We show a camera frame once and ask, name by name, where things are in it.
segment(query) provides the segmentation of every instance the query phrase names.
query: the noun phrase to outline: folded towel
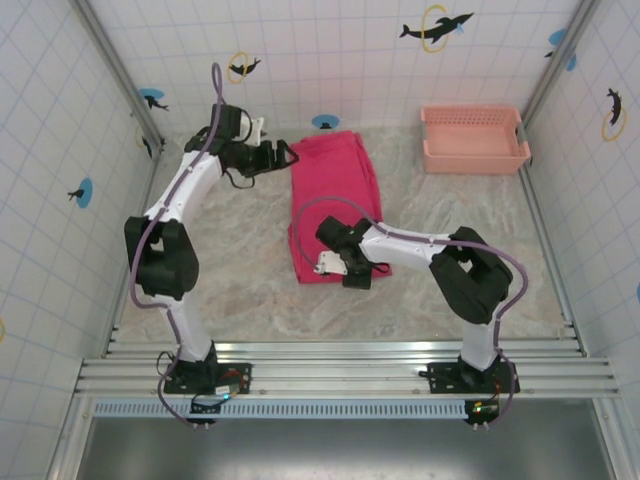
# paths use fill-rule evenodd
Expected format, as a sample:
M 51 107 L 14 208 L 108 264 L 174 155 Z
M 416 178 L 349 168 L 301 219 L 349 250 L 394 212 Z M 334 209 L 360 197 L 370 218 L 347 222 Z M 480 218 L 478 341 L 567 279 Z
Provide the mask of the folded towel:
M 309 137 L 292 145 L 292 148 L 300 156 L 300 160 L 291 167 L 292 221 L 307 202 L 329 195 L 347 198 L 360 205 L 375 220 L 382 221 L 378 180 L 359 134 L 347 131 Z M 307 208 L 300 218 L 297 233 L 302 248 L 313 261 L 317 261 L 320 252 L 328 250 L 316 239 L 316 230 L 329 215 L 349 225 L 362 218 L 354 208 L 336 201 L 320 202 Z M 300 283 L 342 281 L 342 275 L 313 272 L 313 267 L 303 258 L 293 240 L 293 225 L 289 226 L 289 247 Z M 373 272 L 374 277 L 390 274 L 390 270 Z

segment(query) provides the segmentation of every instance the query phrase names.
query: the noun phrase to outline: gray surface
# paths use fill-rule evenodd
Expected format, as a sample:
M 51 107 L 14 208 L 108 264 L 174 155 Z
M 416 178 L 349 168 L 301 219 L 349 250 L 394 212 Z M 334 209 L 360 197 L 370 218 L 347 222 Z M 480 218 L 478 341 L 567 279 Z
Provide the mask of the gray surface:
M 514 176 L 427 175 L 419 127 L 363 130 L 376 169 L 385 221 L 418 232 L 475 228 L 485 240 L 514 255 L 528 270 L 528 293 L 509 312 L 505 338 L 554 338 L 562 331 L 549 272 L 524 196 Z M 294 143 L 317 134 L 271 132 Z M 186 138 L 167 146 L 152 198 L 158 198 L 180 162 Z M 194 296 L 207 332 L 216 341 L 426 340 L 462 336 L 463 322 L 446 304 L 435 280 L 394 267 L 369 291 L 339 284 L 300 285 L 286 240 L 291 174 L 261 175 L 252 190 L 226 179 L 213 186 L 189 229 L 200 262 Z M 512 291 L 519 288 L 515 275 Z M 154 310 L 127 301 L 121 342 L 166 342 L 170 332 Z
M 95 420 L 82 479 L 611 478 L 590 402 L 520 401 L 489 434 L 461 421 Z

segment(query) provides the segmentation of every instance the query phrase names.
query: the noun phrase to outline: purple cable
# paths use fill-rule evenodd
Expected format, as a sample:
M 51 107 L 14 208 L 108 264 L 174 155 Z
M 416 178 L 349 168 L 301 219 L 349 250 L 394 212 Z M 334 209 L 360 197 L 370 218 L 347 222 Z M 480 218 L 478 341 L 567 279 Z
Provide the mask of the purple cable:
M 138 276 L 138 267 L 140 266 L 140 257 L 142 256 L 142 251 L 144 250 L 144 245 L 147 243 L 147 239 L 149 238 L 149 235 L 151 235 L 151 232 L 153 231 L 154 227 L 158 224 L 162 215 L 164 215 L 164 213 L 169 208 L 169 205 L 171 204 L 171 200 L 173 200 L 173 197 L 176 195 L 178 190 L 180 190 L 180 186 L 182 185 L 184 180 L 191 174 L 191 172 L 193 171 L 193 168 L 202 159 L 204 154 L 207 153 L 207 150 L 211 146 L 211 142 L 213 142 L 213 138 L 215 137 L 216 131 L 218 130 L 218 125 L 220 123 L 220 107 L 224 103 L 224 98 L 222 98 L 222 69 L 220 68 L 220 65 L 217 62 L 213 62 L 213 64 L 211 65 L 211 78 L 213 80 L 213 85 L 218 98 L 216 99 L 216 111 L 213 118 L 213 122 L 211 124 L 211 130 L 209 130 L 209 135 L 207 136 L 207 140 L 204 146 L 202 147 L 202 150 L 198 152 L 198 154 L 191 161 L 189 166 L 182 171 L 182 174 L 180 175 L 180 177 L 178 177 L 178 180 L 173 184 L 173 187 L 171 188 L 171 190 L 169 190 L 169 193 L 167 194 L 167 198 L 165 198 L 164 200 L 163 206 L 160 208 L 156 216 L 151 220 L 151 223 L 149 223 L 145 231 L 142 233 L 142 236 L 140 237 L 140 240 L 138 241 L 138 245 L 136 247 L 135 255 L 133 256 L 133 262 L 131 263 L 131 275 L 129 277 L 129 293 L 131 295 L 131 300 L 133 301 L 136 307 L 142 308 L 142 309 L 164 308 L 167 310 L 167 318 L 169 320 L 169 324 L 171 325 L 171 330 L 173 330 L 173 334 L 176 337 L 176 343 L 178 344 L 178 349 L 176 351 L 175 357 L 173 358 L 173 361 L 167 367 L 165 372 L 160 376 L 160 380 L 158 381 L 158 389 L 157 389 L 158 398 L 160 399 L 160 402 L 162 403 L 162 405 L 164 405 L 164 407 L 167 409 L 167 411 L 171 415 L 173 415 L 175 418 L 177 418 L 178 420 L 180 420 L 182 423 L 184 423 L 189 427 L 191 427 L 192 425 L 195 427 L 195 424 L 190 423 L 185 417 L 183 417 L 178 412 L 176 412 L 171 407 L 171 405 L 169 405 L 169 403 L 165 400 L 164 395 L 162 394 L 162 387 L 164 386 L 164 383 L 166 382 L 167 377 L 171 375 L 173 370 L 176 368 L 176 365 L 178 364 L 178 360 L 180 360 L 180 354 L 182 353 L 182 338 L 180 337 L 180 331 L 178 330 L 178 326 L 176 325 L 176 321 L 173 318 L 173 313 L 171 312 L 169 305 L 162 302 L 145 304 L 145 303 L 142 303 L 140 299 L 138 299 L 138 294 L 136 292 L 136 278 Z
M 462 241 L 462 240 L 433 240 L 433 241 L 430 241 L 430 240 L 428 240 L 426 238 L 423 238 L 423 237 L 418 237 L 418 236 L 415 236 L 415 235 L 405 235 L 405 234 L 402 234 L 402 233 L 396 233 L 396 232 L 392 232 L 392 231 L 386 230 L 376 220 L 374 220 L 373 217 L 371 217 L 371 215 L 369 215 L 369 213 L 367 213 L 367 211 L 364 208 L 362 208 L 357 203 L 349 200 L 348 198 L 336 197 L 336 196 L 326 196 L 326 197 L 314 198 L 313 200 L 309 200 L 307 203 L 302 205 L 302 207 L 300 207 L 300 210 L 298 210 L 298 213 L 296 214 L 296 217 L 295 217 L 295 219 L 293 221 L 293 228 L 292 229 L 293 229 L 293 240 L 294 240 L 294 243 L 295 243 L 296 247 L 298 248 L 298 250 L 300 251 L 300 254 L 303 256 L 303 258 L 312 267 L 315 267 L 316 263 L 309 257 L 309 255 L 307 255 L 307 253 L 302 248 L 302 243 L 301 243 L 301 240 L 300 240 L 300 236 L 298 235 L 298 223 L 300 222 L 300 217 L 302 216 L 302 213 L 307 208 L 309 208 L 312 205 L 315 205 L 316 203 L 329 202 L 329 201 L 344 203 L 346 205 L 349 205 L 349 206 L 355 208 L 356 210 L 358 210 L 358 212 L 360 212 L 362 214 L 362 216 L 364 218 L 366 218 L 369 221 L 369 223 L 371 223 L 371 225 L 376 230 L 378 230 L 380 233 L 383 233 L 384 235 L 387 235 L 389 237 L 397 238 L 399 240 L 406 240 L 406 241 L 409 241 L 409 242 L 426 243 L 426 244 L 429 244 L 429 245 L 431 245 L 431 244 L 447 245 L 447 246 L 451 246 L 451 247 L 464 247 L 464 248 L 475 248 L 475 249 L 478 249 L 478 250 L 484 250 L 485 252 L 493 253 L 494 255 L 502 257 L 507 262 L 509 262 L 511 265 L 513 265 L 516 270 L 518 270 L 518 272 L 522 276 L 522 287 L 520 287 L 520 290 L 518 291 L 518 293 L 516 293 L 511 300 L 509 300 L 500 310 L 498 310 L 498 313 L 496 314 L 496 326 L 495 326 L 494 331 L 493 331 L 493 347 L 494 347 L 496 353 L 498 354 L 498 356 L 507 364 L 507 367 L 509 367 L 509 371 L 511 373 L 511 385 L 510 385 L 510 388 L 509 388 L 509 397 L 507 398 L 507 401 L 506 401 L 504 407 L 501 409 L 501 411 L 498 414 L 498 416 L 491 422 L 491 425 L 496 425 L 497 423 L 502 421 L 502 419 L 505 417 L 507 412 L 509 412 L 509 410 L 511 409 L 511 405 L 513 403 L 513 396 L 515 395 L 515 389 L 516 389 L 516 371 L 515 371 L 515 367 L 513 366 L 513 363 L 511 362 L 511 360 L 509 360 L 509 358 L 507 358 L 507 356 L 504 354 L 504 352 L 502 351 L 502 349 L 499 346 L 500 324 L 502 322 L 502 317 L 504 316 L 504 314 L 511 307 L 513 307 L 524 296 L 525 292 L 527 291 L 527 288 L 529 288 L 529 276 L 527 275 L 527 271 L 525 270 L 524 266 L 520 262 L 518 262 L 515 258 L 513 258 L 511 255 L 509 255 L 508 253 L 505 253 L 502 250 L 498 250 L 497 248 L 491 247 L 489 245 L 485 245 L 483 243 L 466 242 L 466 241 Z

